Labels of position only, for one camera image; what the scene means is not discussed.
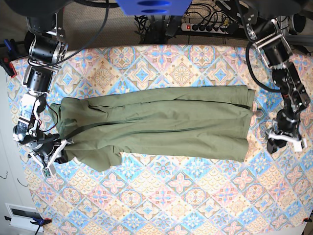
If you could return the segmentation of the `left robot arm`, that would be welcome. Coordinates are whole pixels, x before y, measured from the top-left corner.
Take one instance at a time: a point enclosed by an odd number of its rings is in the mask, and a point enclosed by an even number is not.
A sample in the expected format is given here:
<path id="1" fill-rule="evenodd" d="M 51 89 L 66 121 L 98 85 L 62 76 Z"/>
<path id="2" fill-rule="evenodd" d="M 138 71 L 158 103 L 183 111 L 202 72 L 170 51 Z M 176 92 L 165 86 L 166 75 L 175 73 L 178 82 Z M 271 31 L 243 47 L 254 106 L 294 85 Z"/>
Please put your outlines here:
<path id="1" fill-rule="evenodd" d="M 246 0 L 248 11 L 242 11 L 240 2 L 236 6 L 247 39 L 246 62 L 254 82 L 270 93 L 280 93 L 284 107 L 277 113 L 272 126 L 266 131 L 267 151 L 272 154 L 288 142 L 296 152 L 307 147 L 299 131 L 300 114 L 311 100 L 302 84 L 296 67 L 290 61 L 293 52 L 283 35 L 277 17 L 299 13 L 307 4 L 305 0 Z M 272 70 L 272 80 L 278 87 L 269 88 L 254 75 L 249 51 L 254 47 L 262 56 L 265 65 Z"/>

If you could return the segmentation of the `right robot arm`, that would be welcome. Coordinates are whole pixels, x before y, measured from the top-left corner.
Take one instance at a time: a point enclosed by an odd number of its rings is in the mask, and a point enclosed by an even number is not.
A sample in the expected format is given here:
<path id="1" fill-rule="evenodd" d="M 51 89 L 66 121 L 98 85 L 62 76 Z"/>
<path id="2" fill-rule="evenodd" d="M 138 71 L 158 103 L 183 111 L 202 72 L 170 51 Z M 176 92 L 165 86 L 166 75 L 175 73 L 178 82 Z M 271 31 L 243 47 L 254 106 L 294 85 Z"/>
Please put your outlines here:
<path id="1" fill-rule="evenodd" d="M 14 140 L 30 148 L 29 156 L 40 165 L 45 176 L 53 173 L 55 161 L 67 161 L 63 149 L 67 140 L 59 134 L 40 129 L 40 113 L 48 107 L 46 96 L 53 76 L 60 70 L 59 63 L 67 51 L 63 27 L 67 0 L 8 0 L 7 5 L 26 17 L 30 42 L 28 67 L 22 85 L 27 92 L 20 101 L 20 116 L 13 129 Z"/>

